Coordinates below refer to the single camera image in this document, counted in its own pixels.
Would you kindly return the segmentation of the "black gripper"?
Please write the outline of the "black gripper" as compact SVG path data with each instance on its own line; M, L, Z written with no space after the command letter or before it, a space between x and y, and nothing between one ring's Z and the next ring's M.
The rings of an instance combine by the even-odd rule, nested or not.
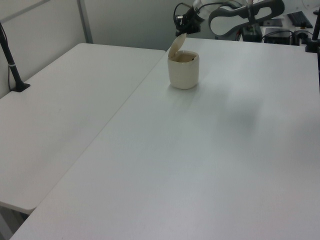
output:
M187 34L195 34L201 31L200 24L202 19L199 18L196 10L193 6L183 15L183 24L177 24L176 27L176 36L180 36L186 32L186 26L190 26L187 30Z

